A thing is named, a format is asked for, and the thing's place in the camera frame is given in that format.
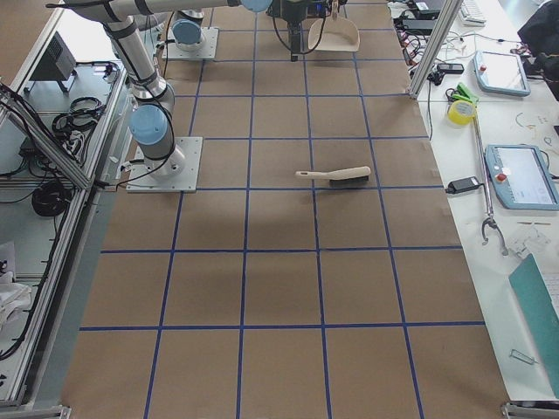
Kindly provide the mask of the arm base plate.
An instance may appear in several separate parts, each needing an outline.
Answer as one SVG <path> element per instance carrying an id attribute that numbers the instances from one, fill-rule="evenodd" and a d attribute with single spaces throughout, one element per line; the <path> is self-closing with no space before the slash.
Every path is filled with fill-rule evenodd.
<path id="1" fill-rule="evenodd" d="M 169 60 L 205 60 L 214 59 L 217 52 L 219 29 L 203 27 L 200 41 L 195 44 L 177 44 L 168 42 L 163 55 Z"/>
<path id="2" fill-rule="evenodd" d="M 197 191 L 197 180 L 203 149 L 202 137 L 176 137 L 174 153 L 159 168 L 160 162 L 145 160 L 139 146 L 135 150 L 135 159 L 140 164 L 131 168 L 132 180 L 126 183 L 130 193 L 162 193 Z"/>

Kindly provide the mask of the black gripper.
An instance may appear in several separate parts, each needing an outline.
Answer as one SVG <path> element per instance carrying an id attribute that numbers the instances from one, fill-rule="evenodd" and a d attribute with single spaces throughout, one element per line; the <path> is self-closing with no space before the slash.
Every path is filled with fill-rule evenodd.
<path id="1" fill-rule="evenodd" d="M 305 20 L 312 17 L 325 17 L 331 11 L 331 4 L 331 1 L 319 0 L 273 0 L 266 10 L 266 15 L 283 20 Z"/>

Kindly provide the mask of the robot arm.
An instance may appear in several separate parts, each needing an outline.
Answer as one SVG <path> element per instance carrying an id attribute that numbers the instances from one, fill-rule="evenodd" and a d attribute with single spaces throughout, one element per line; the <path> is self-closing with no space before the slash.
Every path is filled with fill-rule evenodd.
<path id="1" fill-rule="evenodd" d="M 302 52 L 302 23 L 310 17 L 324 20 L 331 12 L 331 1 L 229 1 L 232 7 L 242 4 L 255 13 L 264 11 L 273 20 L 274 31 L 281 43 L 295 54 Z M 202 42 L 201 9 L 179 10 L 171 20 L 169 27 L 175 37 L 175 43 L 195 45 Z M 288 43 L 279 35 L 276 19 L 286 23 Z"/>
<path id="2" fill-rule="evenodd" d="M 138 104 L 129 122 L 131 134 L 143 153 L 148 175 L 162 179 L 183 171 L 185 163 L 172 125 L 175 94 L 156 70 L 141 41 L 135 17 L 225 6 L 242 6 L 259 13 L 270 5 L 269 1 L 61 1 L 46 6 L 71 10 L 103 26 L 127 70 Z"/>

